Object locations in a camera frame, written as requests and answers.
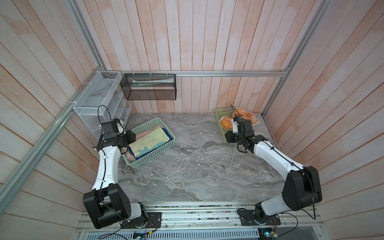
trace marble countertop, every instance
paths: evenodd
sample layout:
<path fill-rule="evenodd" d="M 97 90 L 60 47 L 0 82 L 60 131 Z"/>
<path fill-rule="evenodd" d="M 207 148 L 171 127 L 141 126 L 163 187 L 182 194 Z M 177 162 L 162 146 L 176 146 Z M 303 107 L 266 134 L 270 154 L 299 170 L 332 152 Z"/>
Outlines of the marble countertop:
<path fill-rule="evenodd" d="M 261 158 L 223 143 L 215 114 L 136 113 L 132 129 L 160 117 L 175 135 L 175 145 L 136 169 L 119 162 L 119 185 L 131 201 L 259 202 L 279 194 L 283 179 Z M 270 142 L 263 118 L 253 127 Z"/>

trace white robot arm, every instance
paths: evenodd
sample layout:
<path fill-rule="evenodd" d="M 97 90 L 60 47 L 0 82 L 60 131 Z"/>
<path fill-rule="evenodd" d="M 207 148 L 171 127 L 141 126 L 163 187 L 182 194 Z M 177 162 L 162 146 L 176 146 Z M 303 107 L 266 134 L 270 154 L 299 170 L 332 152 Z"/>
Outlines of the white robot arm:
<path fill-rule="evenodd" d="M 277 150 L 261 135 L 254 135 L 250 120 L 233 119 L 233 131 L 226 134 L 227 142 L 237 143 L 239 152 L 249 150 L 269 163 L 285 180 L 281 194 L 259 202 L 255 206 L 254 218 L 265 224 L 275 214 L 297 211 L 322 200 L 319 173 L 314 167 L 305 167 Z"/>
<path fill-rule="evenodd" d="M 130 202 L 118 184 L 122 148 L 136 141 L 136 135 L 125 131 L 119 119 L 101 125 L 104 134 L 96 147 L 100 156 L 98 174 L 92 191 L 83 196 L 84 206 L 97 229 L 121 220 L 131 220 L 136 227 L 143 227 L 147 224 L 144 206 Z"/>

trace orange towel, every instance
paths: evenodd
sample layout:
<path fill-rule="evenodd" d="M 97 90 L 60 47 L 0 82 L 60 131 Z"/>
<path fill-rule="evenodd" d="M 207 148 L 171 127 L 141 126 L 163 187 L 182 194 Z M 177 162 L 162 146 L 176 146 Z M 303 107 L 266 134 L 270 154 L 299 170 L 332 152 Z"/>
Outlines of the orange towel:
<path fill-rule="evenodd" d="M 250 120 L 252 126 L 260 122 L 253 113 L 248 112 L 247 110 L 244 110 L 242 108 L 237 108 L 236 111 L 233 112 L 232 118 L 234 118 L 235 116 L 239 116 L 239 114 L 240 114 L 240 117 Z"/>
<path fill-rule="evenodd" d="M 224 128 L 225 130 L 229 130 L 232 128 L 232 118 L 230 117 L 227 117 L 227 116 L 223 116 L 221 119 L 220 119 L 220 125 L 222 128 Z"/>

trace green plastic basket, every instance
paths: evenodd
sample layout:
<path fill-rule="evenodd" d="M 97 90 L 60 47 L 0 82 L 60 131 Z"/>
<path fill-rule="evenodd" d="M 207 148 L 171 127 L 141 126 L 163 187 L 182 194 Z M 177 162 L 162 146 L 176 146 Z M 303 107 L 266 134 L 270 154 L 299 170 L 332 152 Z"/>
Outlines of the green plastic basket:
<path fill-rule="evenodd" d="M 227 116 L 227 117 L 232 118 L 233 110 L 232 110 L 232 108 L 216 108 L 215 111 L 216 111 L 216 123 L 218 126 L 218 130 L 220 132 L 220 135 L 221 135 L 221 139 L 223 140 L 224 143 L 227 143 L 227 140 L 225 139 L 225 135 L 224 135 L 227 131 L 221 127 L 220 119 L 223 116 Z"/>
<path fill-rule="evenodd" d="M 145 131 L 148 131 L 148 130 L 151 130 L 153 129 L 156 125 L 162 125 L 163 128 L 165 128 L 168 133 L 172 136 L 172 140 L 163 144 L 162 146 L 156 148 L 155 150 L 152 150 L 150 153 L 142 156 L 141 158 L 139 159 L 136 159 L 136 161 L 130 163 L 129 160 L 127 160 L 125 157 L 123 158 L 124 161 L 126 162 L 127 165 L 133 167 L 133 168 L 137 168 L 138 166 L 140 166 L 141 164 L 145 163 L 146 161 L 150 160 L 151 158 L 153 158 L 154 156 L 156 156 L 157 154 L 161 153 L 162 151 L 172 147 L 175 143 L 175 135 L 169 130 L 169 128 L 164 124 L 163 121 L 161 121 L 161 119 L 159 117 L 157 118 L 154 118 L 146 123 L 143 123 L 141 124 L 140 126 L 138 127 L 135 127 L 132 129 L 132 132 L 134 134 L 139 134 L 139 133 L 143 133 Z"/>

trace wooden plank wall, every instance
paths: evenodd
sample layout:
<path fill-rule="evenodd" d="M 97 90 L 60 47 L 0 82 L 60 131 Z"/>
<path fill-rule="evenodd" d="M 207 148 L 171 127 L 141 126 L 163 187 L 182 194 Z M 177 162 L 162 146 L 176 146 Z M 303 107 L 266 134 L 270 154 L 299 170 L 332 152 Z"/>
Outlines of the wooden plank wall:
<path fill-rule="evenodd" d="M 97 64 L 65 1 L 0 1 L 0 184 Z M 0 217 L 2 239 L 70 239 L 96 178 L 95 138 L 73 116 Z"/>
<path fill-rule="evenodd" d="M 284 69 L 320 0 L 77 0 L 108 70 Z M 279 78 L 178 78 L 176 101 L 137 112 L 260 113 Z"/>
<path fill-rule="evenodd" d="M 314 166 L 333 239 L 382 239 L 384 1 L 335 1 L 266 121 L 280 149 Z"/>

